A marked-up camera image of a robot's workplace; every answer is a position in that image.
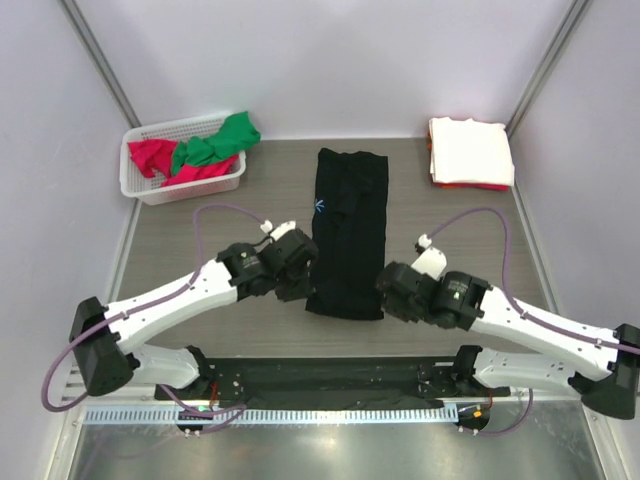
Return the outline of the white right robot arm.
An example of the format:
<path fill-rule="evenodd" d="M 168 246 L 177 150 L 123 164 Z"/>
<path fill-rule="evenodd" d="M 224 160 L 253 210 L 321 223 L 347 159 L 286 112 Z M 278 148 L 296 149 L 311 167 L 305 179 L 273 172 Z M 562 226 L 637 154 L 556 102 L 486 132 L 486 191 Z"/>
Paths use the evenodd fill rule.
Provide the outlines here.
<path fill-rule="evenodd" d="M 581 324 L 519 303 L 499 287 L 452 271 L 439 279 L 398 262 L 376 280 L 386 313 L 405 322 L 425 322 L 500 337 L 528 348 L 509 358 L 486 349 L 450 372 L 453 388 L 473 395 L 487 388 L 516 387 L 573 392 L 589 409 L 631 420 L 639 387 L 639 330 Z"/>

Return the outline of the black t shirt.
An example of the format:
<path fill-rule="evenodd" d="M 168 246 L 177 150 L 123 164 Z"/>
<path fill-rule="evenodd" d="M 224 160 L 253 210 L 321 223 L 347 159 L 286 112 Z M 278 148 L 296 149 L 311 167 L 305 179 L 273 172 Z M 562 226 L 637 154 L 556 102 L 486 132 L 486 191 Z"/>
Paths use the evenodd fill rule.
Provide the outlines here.
<path fill-rule="evenodd" d="M 370 152 L 318 152 L 312 240 L 319 250 L 306 310 L 322 316 L 384 318 L 376 278 L 385 266 L 389 165 Z"/>

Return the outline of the green t shirt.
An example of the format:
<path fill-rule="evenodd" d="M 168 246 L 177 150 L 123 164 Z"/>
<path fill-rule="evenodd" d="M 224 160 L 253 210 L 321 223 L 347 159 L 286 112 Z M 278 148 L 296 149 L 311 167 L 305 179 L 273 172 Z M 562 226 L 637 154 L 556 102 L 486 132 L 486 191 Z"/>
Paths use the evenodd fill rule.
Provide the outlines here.
<path fill-rule="evenodd" d="M 226 175 L 241 151 L 261 141 L 261 133 L 247 112 L 228 116 L 209 136 L 192 136 L 177 144 L 172 154 L 171 180 L 195 181 Z"/>

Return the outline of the white perforated plastic basket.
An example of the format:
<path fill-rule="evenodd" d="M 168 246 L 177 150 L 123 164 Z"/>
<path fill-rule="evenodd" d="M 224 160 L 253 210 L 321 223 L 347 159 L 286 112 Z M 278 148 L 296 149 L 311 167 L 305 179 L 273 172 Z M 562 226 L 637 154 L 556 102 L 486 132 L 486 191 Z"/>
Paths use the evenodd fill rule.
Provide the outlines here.
<path fill-rule="evenodd" d="M 236 189 L 260 134 L 247 113 L 218 113 L 137 127 L 120 148 L 121 193 L 160 205 Z"/>

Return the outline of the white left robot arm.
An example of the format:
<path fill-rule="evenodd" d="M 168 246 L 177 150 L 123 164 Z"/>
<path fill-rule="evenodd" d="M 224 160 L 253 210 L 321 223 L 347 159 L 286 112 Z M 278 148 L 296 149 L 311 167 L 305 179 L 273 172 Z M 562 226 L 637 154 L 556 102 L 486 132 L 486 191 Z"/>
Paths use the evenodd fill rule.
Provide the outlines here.
<path fill-rule="evenodd" d="M 282 302 L 312 293 L 310 271 L 318 248 L 286 222 L 262 244 L 234 243 L 196 271 L 146 294 L 103 305 L 79 303 L 69 340 L 86 392 L 111 394 L 129 383 L 166 385 L 193 399 L 205 397 L 213 375 L 194 347 L 151 345 L 160 333 L 207 311 L 274 293 Z"/>

